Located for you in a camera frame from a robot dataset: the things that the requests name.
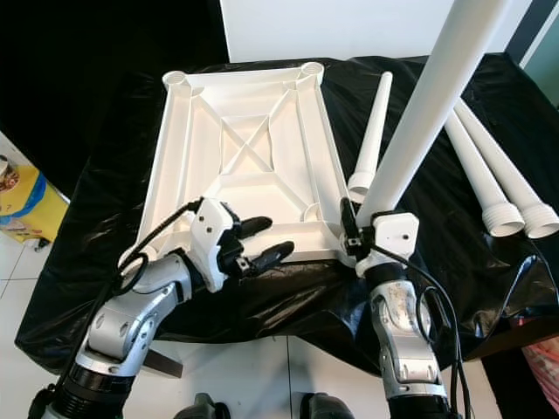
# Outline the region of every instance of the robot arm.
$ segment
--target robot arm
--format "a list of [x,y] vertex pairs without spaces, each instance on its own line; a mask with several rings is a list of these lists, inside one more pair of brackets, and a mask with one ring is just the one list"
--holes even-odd
[[131,289],[117,292],[97,311],[68,374],[56,391],[38,394],[30,418],[120,418],[155,331],[176,306],[201,288],[216,292],[227,279],[259,275],[293,251],[293,242],[284,242],[250,260],[242,255],[240,240],[269,228],[272,220],[256,217],[241,222],[215,199],[202,199],[189,208],[195,213],[190,248],[128,273],[123,282],[135,281]]
[[410,213],[384,214],[373,217],[370,228],[358,229],[351,202],[343,200],[342,223],[342,242],[357,259],[357,276],[372,286],[371,318],[392,419],[458,418],[449,408],[431,343],[421,332],[421,327],[429,330],[431,326],[429,311],[418,304],[404,265],[376,250],[382,248],[407,260],[415,250],[418,219]]

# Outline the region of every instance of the black tablecloth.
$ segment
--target black tablecloth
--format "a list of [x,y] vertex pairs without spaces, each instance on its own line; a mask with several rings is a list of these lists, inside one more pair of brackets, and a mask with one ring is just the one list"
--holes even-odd
[[[424,58],[315,60],[326,66],[321,89],[347,179],[381,73],[394,74],[384,150]],[[304,61],[184,70],[259,70]],[[164,97],[160,75],[130,74],[123,80],[40,275],[16,343],[52,372],[62,368],[92,300],[113,275],[120,254],[135,240]],[[489,55],[463,97],[542,199],[559,209],[559,113],[535,84],[506,56]],[[413,260],[450,293],[465,355],[528,344],[559,331],[553,279],[559,278],[557,236],[537,241],[537,247],[522,234],[490,237],[444,131],[400,206],[420,219]],[[370,324],[368,293],[368,285],[336,261],[289,264],[217,294],[200,294],[162,323],[159,338],[234,342],[272,334],[299,335],[377,374],[378,343]],[[516,315],[538,320],[528,323],[529,328],[493,333],[502,319]],[[448,365],[452,351],[447,342],[437,353],[443,366]]]

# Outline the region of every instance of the white tile floor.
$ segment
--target white tile floor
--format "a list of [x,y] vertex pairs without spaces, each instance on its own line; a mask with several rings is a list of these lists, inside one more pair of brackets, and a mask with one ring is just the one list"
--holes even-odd
[[[48,251],[36,254],[0,234],[0,417],[26,417],[36,392],[51,374],[15,348],[19,322]],[[274,337],[233,345],[154,342],[154,348],[181,360],[181,380],[142,370],[125,417],[169,418],[191,404],[196,392],[226,402],[235,418],[299,417],[300,396],[324,391],[343,399],[357,419],[388,418],[380,379],[308,345]],[[480,362],[466,364],[478,419],[500,418]],[[448,382],[448,371],[445,378]]]

